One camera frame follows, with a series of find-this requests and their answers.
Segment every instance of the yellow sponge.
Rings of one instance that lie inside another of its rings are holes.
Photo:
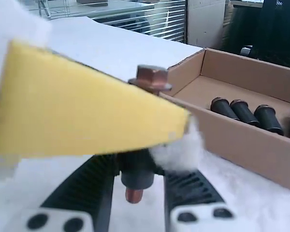
[[[0,87],[0,156],[151,147],[181,138],[188,117],[187,110],[90,67],[10,45]]]

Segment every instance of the wall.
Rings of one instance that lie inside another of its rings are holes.
[[[225,0],[188,0],[188,44],[217,48],[224,10]]]

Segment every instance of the cardboard box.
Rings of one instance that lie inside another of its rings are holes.
[[[287,134],[290,68],[204,49],[171,67],[170,83],[173,90],[162,97],[197,116],[210,152],[290,189],[290,138],[209,110],[215,97],[243,99],[252,112],[268,104]]]

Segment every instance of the copper bolt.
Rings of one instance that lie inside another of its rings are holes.
[[[154,95],[159,95],[160,91],[172,89],[172,85],[168,83],[168,70],[151,65],[138,65],[136,78],[130,79],[128,82]],[[126,200],[128,202],[136,204],[141,201],[142,196],[142,189],[126,188]]]
[[[172,89],[168,83],[168,70],[151,65],[139,65],[136,78],[130,79],[129,83],[155,95]]]
[[[143,196],[143,190],[133,190],[126,188],[126,200],[131,204],[137,204],[141,201]]]

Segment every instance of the glass wall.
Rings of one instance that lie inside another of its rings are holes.
[[[185,42],[186,0],[19,0],[49,20],[87,16],[107,25]]]

